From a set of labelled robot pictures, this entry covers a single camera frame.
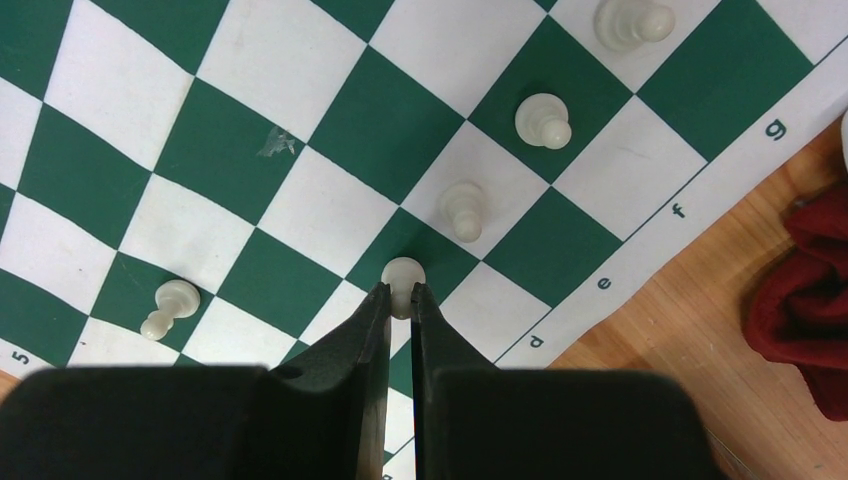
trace chessboard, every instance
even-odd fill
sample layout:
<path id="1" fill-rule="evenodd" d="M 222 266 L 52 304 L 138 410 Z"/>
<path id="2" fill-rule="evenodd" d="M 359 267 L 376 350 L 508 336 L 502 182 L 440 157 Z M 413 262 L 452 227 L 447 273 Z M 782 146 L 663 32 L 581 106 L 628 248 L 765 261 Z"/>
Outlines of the chessboard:
<path id="1" fill-rule="evenodd" d="M 483 355 L 547 366 L 848 106 L 845 2 L 661 3 L 673 31 L 620 53 L 596 0 L 3 2 L 0 369 L 273 366 L 402 256 Z M 516 133 L 536 93 L 564 148 Z M 459 181 L 472 243 L 439 212 Z M 200 308 L 143 338 L 176 278 Z"/>

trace wooden table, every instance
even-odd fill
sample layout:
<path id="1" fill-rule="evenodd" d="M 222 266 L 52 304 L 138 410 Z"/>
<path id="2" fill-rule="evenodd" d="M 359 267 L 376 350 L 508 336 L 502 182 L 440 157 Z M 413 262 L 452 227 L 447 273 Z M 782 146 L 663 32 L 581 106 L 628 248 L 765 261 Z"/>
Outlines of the wooden table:
<path id="1" fill-rule="evenodd" d="M 695 398 L 734 478 L 848 479 L 848 422 L 826 420 L 795 367 L 748 348 L 751 296 L 792 248 L 782 220 L 845 176 L 825 130 L 665 266 L 553 368 L 645 368 Z M 0 372 L 0 398 L 16 383 Z"/>

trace red cloth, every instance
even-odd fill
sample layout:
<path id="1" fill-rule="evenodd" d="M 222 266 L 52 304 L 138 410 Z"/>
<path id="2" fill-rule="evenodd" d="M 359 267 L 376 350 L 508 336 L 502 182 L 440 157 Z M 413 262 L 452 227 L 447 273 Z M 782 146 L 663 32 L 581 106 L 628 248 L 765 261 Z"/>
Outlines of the red cloth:
<path id="1" fill-rule="evenodd" d="M 743 333 L 766 360 L 798 367 L 825 417 L 848 420 L 848 185 L 786 221 L 798 249 L 757 294 Z"/>

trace green square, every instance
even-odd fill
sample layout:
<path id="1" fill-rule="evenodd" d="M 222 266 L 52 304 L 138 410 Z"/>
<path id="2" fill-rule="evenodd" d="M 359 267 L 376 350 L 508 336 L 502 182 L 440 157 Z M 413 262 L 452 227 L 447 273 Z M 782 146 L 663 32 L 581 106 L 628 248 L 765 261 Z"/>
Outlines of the green square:
<path id="1" fill-rule="evenodd" d="M 257 229 L 218 296 L 298 338 L 339 283 L 329 270 Z"/>
<path id="2" fill-rule="evenodd" d="M 638 96 L 711 161 L 812 68 L 757 2 L 725 1 Z"/>
<path id="3" fill-rule="evenodd" d="M 44 99 L 71 0 L 6 0 L 0 14 L 0 77 Z"/>
<path id="4" fill-rule="evenodd" d="M 485 262 L 555 307 L 620 245 L 615 235 L 549 189 Z"/>
<path id="5" fill-rule="evenodd" d="M 348 274 L 347 280 L 370 291 L 383 268 L 397 257 L 411 257 L 427 274 L 427 283 L 441 302 L 477 266 L 477 259 L 425 223 L 398 209 Z"/>
<path id="6" fill-rule="evenodd" d="M 285 357 L 285 358 L 283 358 L 283 362 L 282 362 L 282 363 L 286 363 L 286 362 L 288 362 L 289 360 L 291 360 L 292 358 L 294 358 L 294 357 L 296 357 L 296 356 L 300 355 L 300 354 L 301 354 L 301 353 L 303 353 L 303 352 L 304 352 L 307 348 L 309 348 L 309 345 L 307 345 L 307 344 L 305 344 L 305 343 L 301 342 L 300 340 L 296 341 L 296 342 L 294 343 L 294 345 L 292 345 L 291 350 L 289 350 L 289 353 L 287 353 L 287 354 L 286 354 L 286 357 Z"/>
<path id="7" fill-rule="evenodd" d="M 148 170 L 43 105 L 18 191 L 118 248 L 149 178 Z"/>
<path id="8" fill-rule="evenodd" d="M 267 148 L 285 138 L 282 148 Z M 253 110 L 195 79 L 156 173 L 256 224 L 303 144 Z"/>
<path id="9" fill-rule="evenodd" d="M 395 0 L 312 0 L 362 40 L 369 42 Z"/>
<path id="10" fill-rule="evenodd" d="M 539 4 L 540 7 L 544 8 L 546 12 L 550 12 L 557 0 L 536 0 L 536 3 Z"/>
<path id="11" fill-rule="evenodd" d="M 572 137 L 559 150 L 528 145 L 515 131 L 518 106 L 537 93 L 556 95 L 568 107 Z M 470 120 L 552 183 L 631 97 L 609 70 L 546 17 Z"/>
<path id="12" fill-rule="evenodd" d="M 88 317 L 5 270 L 0 270 L 0 292 L 0 338 L 53 366 L 65 366 Z"/>
<path id="13" fill-rule="evenodd" d="M 167 270 L 118 252 L 91 309 L 91 316 L 138 332 L 150 312 L 156 310 L 156 289 L 177 278 L 180 277 Z M 175 320 L 174 328 L 160 340 L 160 343 L 178 352 L 185 347 L 212 301 L 209 292 L 199 287 L 197 290 L 200 292 L 197 312 L 188 318 Z"/>
<path id="14" fill-rule="evenodd" d="M 389 387 L 412 397 L 412 342 L 406 342 L 389 361 Z"/>
<path id="15" fill-rule="evenodd" d="M 229 0 L 93 0 L 191 74 Z"/>
<path id="16" fill-rule="evenodd" d="M 174 362 L 174 366 L 175 367 L 202 367 L 204 365 L 202 363 L 198 362 L 197 360 L 195 360 L 191 357 L 187 357 L 187 356 L 185 356 L 181 353 L 180 356 L 177 357 L 177 361 Z"/>
<path id="17" fill-rule="evenodd" d="M 0 238 L 3 238 L 6 220 L 9 219 L 9 210 L 12 209 L 12 200 L 14 199 L 15 191 L 5 185 L 0 185 Z"/>
<path id="18" fill-rule="evenodd" d="M 367 47 L 309 145 L 401 203 L 462 121 L 444 102 Z"/>

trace pawn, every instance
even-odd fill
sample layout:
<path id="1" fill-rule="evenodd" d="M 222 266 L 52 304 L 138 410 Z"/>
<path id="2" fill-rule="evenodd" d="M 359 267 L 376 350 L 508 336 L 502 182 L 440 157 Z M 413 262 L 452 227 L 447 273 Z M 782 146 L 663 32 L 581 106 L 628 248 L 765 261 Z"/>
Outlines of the pawn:
<path id="1" fill-rule="evenodd" d="M 674 11 L 651 0 L 605 0 L 595 14 L 595 35 L 618 52 L 656 43 L 674 30 Z"/>
<path id="2" fill-rule="evenodd" d="M 420 263 L 409 257 L 399 257 L 386 264 L 380 281 L 392 289 L 392 316 L 406 320 L 412 316 L 412 287 L 426 283 Z"/>
<path id="3" fill-rule="evenodd" d="M 161 340 L 174 326 L 175 318 L 194 315 L 200 307 L 200 292 L 184 280 L 171 280 L 156 289 L 159 310 L 141 324 L 141 334 L 149 340 Z"/>
<path id="4" fill-rule="evenodd" d="M 439 197 L 439 210 L 453 228 L 456 238 L 471 243 L 483 233 L 483 210 L 486 196 L 471 182 L 457 183 Z"/>
<path id="5" fill-rule="evenodd" d="M 571 140 L 568 108 L 549 93 L 531 95 L 515 112 L 515 130 L 522 140 L 534 147 L 558 150 Z"/>

